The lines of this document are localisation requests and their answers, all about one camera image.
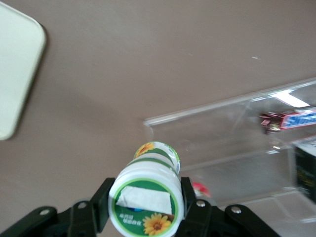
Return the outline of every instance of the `green label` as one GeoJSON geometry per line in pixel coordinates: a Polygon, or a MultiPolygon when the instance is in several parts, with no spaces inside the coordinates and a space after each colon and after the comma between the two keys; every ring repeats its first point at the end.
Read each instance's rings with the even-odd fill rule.
{"type": "Polygon", "coordinates": [[[178,217],[178,204],[175,196],[165,185],[151,179],[134,179],[123,184],[114,196],[112,209],[119,225],[126,232],[137,237],[161,236],[173,226],[173,220],[178,217]],[[172,209],[171,215],[116,205],[121,191],[126,186],[168,192],[172,209]]]}

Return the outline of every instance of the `sunflower graphic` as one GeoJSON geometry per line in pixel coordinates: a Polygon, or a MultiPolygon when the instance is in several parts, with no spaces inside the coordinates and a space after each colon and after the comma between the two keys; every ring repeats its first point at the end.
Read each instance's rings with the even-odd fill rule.
{"type": "Polygon", "coordinates": [[[170,225],[171,222],[168,221],[168,216],[161,214],[152,214],[151,218],[146,216],[144,219],[144,232],[145,234],[148,234],[149,236],[155,236],[163,233],[166,231],[170,225]]]}
{"type": "Polygon", "coordinates": [[[152,142],[144,144],[136,152],[135,158],[139,157],[140,155],[142,155],[142,154],[146,153],[147,151],[152,150],[154,148],[155,148],[155,146],[154,146],[154,144],[152,142]]]}

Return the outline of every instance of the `red object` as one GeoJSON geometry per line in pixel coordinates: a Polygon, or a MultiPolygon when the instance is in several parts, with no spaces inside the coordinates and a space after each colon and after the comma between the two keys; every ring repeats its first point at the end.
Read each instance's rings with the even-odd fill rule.
{"type": "Polygon", "coordinates": [[[201,184],[201,183],[193,183],[193,189],[196,192],[197,196],[202,196],[202,197],[211,197],[211,192],[208,190],[208,188],[201,184]]]}

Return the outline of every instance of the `transparent container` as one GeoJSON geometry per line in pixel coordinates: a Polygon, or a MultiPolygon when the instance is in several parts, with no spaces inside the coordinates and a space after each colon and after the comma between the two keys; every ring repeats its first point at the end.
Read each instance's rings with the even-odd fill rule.
{"type": "Polygon", "coordinates": [[[293,144],[316,125],[265,134],[261,113],[292,110],[276,93],[316,106],[316,78],[175,112],[144,122],[150,141],[170,144],[181,176],[211,190],[219,207],[250,207],[281,236],[314,236],[316,206],[296,189],[293,144]]]}

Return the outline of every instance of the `screw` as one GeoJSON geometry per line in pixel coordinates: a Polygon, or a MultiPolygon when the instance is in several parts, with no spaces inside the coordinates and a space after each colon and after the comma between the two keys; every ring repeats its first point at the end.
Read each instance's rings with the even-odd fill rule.
{"type": "Polygon", "coordinates": [[[78,205],[78,209],[84,209],[86,206],[87,206],[87,203],[81,202],[81,203],[78,205]]]}
{"type": "Polygon", "coordinates": [[[205,206],[205,202],[202,201],[202,200],[198,200],[198,201],[197,201],[197,206],[199,206],[199,207],[204,207],[204,206],[205,206]]]}
{"type": "Polygon", "coordinates": [[[47,215],[48,213],[49,213],[49,210],[48,210],[48,209],[45,209],[45,210],[41,211],[39,214],[40,214],[41,216],[44,216],[44,215],[47,215]]]}
{"type": "Polygon", "coordinates": [[[231,208],[231,210],[232,210],[233,213],[241,214],[241,209],[239,207],[237,207],[237,206],[233,206],[231,208]]]}

